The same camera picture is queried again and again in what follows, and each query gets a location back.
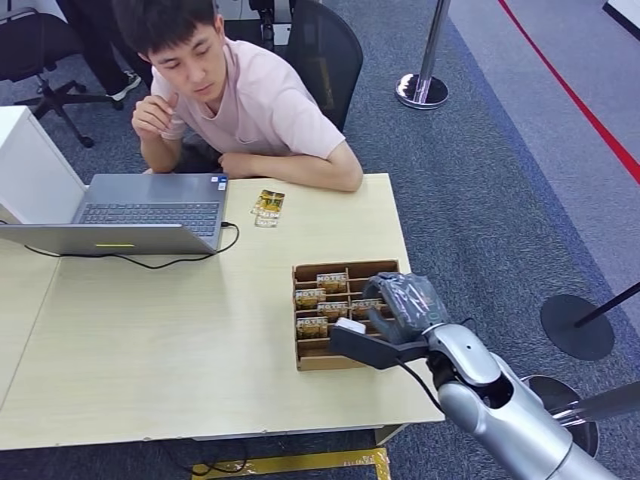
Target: chair leg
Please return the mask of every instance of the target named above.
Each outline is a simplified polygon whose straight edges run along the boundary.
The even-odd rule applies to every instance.
[[[78,127],[76,127],[75,124],[74,124],[71,120],[71,118],[69,118],[69,115],[67,115],[66,112],[64,111],[64,108],[63,108],[62,105],[54,104],[52,106],[52,108],[55,110],[55,112],[57,113],[59,116],[62,117],[62,119],[64,120],[64,123],[66,123],[69,128],[70,128],[75,135],[75,138],[77,138],[78,141],[87,148],[91,148],[94,146],[93,140],[80,133],[80,131],[78,130]]]
[[[65,93],[69,92],[72,88],[75,88],[77,85],[78,85],[78,82],[76,82],[75,80],[72,80],[70,82],[66,82],[61,87],[58,87],[58,88],[55,89],[55,92],[60,94],[60,95],[63,95]]]
[[[78,103],[114,103],[111,97],[106,95],[70,95],[63,93],[58,98],[64,105],[73,105]]]
[[[41,100],[42,100],[42,97],[28,98],[26,100],[20,100],[19,102],[14,102],[14,105],[35,106],[35,105],[39,105]]]
[[[54,106],[51,102],[48,101],[46,98],[43,98],[40,101],[40,103],[35,107],[35,110],[32,110],[32,113],[36,120],[40,120],[47,114],[47,112],[50,110],[53,110]]]

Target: black hair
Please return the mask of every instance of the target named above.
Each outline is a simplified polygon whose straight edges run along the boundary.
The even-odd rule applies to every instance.
[[[125,41],[143,55],[186,42],[216,15],[215,0],[112,1]]]

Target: black wire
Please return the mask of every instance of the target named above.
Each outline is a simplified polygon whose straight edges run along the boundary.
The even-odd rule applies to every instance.
[[[4,221],[4,220],[0,220],[0,223],[8,225],[8,223]],[[29,247],[29,245],[24,245],[24,248],[29,250],[29,252],[37,253],[38,255],[42,255],[42,256],[45,256],[45,257],[51,257],[51,258],[108,258],[108,257],[112,257],[112,258],[120,258],[120,259],[122,259],[122,260],[126,260],[128,262],[131,262],[133,264],[135,264],[135,265],[137,265],[137,266],[140,266],[140,267],[146,268],[146,269],[149,269],[149,270],[160,270],[161,268],[167,268],[167,267],[170,267],[171,265],[175,265],[177,263],[181,263],[181,262],[200,262],[200,261],[202,261],[202,260],[206,260],[208,258],[211,258],[211,257],[213,257],[214,255],[217,255],[219,253],[226,252],[226,251],[229,250],[229,248],[235,245],[235,243],[237,243],[238,240],[240,238],[240,229],[238,227],[238,225],[235,225],[235,223],[231,223],[231,222],[222,222],[222,228],[228,228],[228,227],[232,227],[232,228],[235,229],[235,238],[234,238],[232,242],[231,242],[230,244],[229,244],[229,245],[227,245],[224,248],[217,250],[214,253],[208,253],[207,255],[204,255],[204,256],[202,256],[202,257],[198,257],[198,258],[178,258],[177,260],[172,260],[171,262],[163,263],[162,265],[147,265],[146,263],[142,263],[142,262],[139,262],[137,260],[134,260],[133,258],[125,257],[125,255],[118,255],[117,253],[106,253],[104,255],[68,255],[68,254],[57,255],[57,254],[55,254],[55,253],[43,252],[42,250],[38,250],[38,249],[35,249],[35,248],[33,248],[33,247]]]
[[[169,458],[169,460],[171,461],[171,463],[174,464],[174,466],[175,466],[176,468],[178,468],[180,470],[182,470],[183,472],[186,472],[186,473],[189,473],[190,475],[195,476],[195,477],[205,477],[205,476],[207,476],[207,475],[211,473],[212,471],[221,472],[221,473],[231,473],[231,474],[240,473],[242,470],[244,470],[245,467],[247,466],[247,463],[249,461],[249,452],[247,449],[247,444],[245,443],[245,441],[241,440],[240,445],[242,446],[243,454],[242,454],[242,463],[239,467],[238,467],[235,470],[226,470],[226,469],[224,469],[224,468],[217,467],[216,464],[218,463],[218,462],[206,463],[206,462],[203,461],[202,464],[205,465],[205,467],[207,467],[207,471],[205,471],[205,472],[196,472],[195,470],[193,470],[192,468],[186,467],[184,465],[180,464],[177,460],[176,460],[175,457],[174,457],[174,454],[171,453],[171,451],[169,450],[164,443],[159,442],[159,445],[160,445],[160,448],[162,448],[162,450],[165,451],[165,454],[167,454],[167,456]]]
[[[475,333],[475,336],[477,337],[478,336],[478,322],[476,322],[475,319],[473,318],[473,317],[468,317],[468,318],[465,318],[464,320],[461,321],[460,323],[460,325],[464,325],[466,322],[473,322],[473,333]]]
[[[402,360],[400,360],[399,358],[396,358],[395,363],[402,367],[405,372],[414,377],[417,382],[420,383],[420,385],[423,388],[423,390],[426,392],[426,394],[429,396],[429,399],[431,400],[431,403],[435,405],[435,408],[437,408],[438,410],[440,410],[441,413],[443,413],[443,414],[445,413],[445,412],[442,411],[442,407],[441,407],[440,404],[438,403],[438,400],[435,400],[435,397],[434,397],[433,394],[431,393],[431,390],[429,390],[429,387],[427,387],[426,384],[424,383],[424,381],[422,378],[420,377],[420,375],[414,372],[412,368],[409,367],[408,365],[403,362]]]

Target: light wooden tabletop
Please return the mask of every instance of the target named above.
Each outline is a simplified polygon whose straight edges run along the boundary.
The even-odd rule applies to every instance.
[[[0,240],[0,410],[57,264]]]
[[[286,194],[277,228],[254,226],[263,188]],[[296,369],[292,266],[409,270],[387,175],[356,194],[233,181],[225,219],[240,240],[204,262],[60,261],[0,411],[0,449],[442,420],[400,369]]]

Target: laptop keyboard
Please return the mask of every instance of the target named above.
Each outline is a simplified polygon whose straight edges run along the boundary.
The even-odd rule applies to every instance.
[[[216,229],[220,204],[88,204],[78,223],[84,224],[180,224],[200,237],[211,237]]]

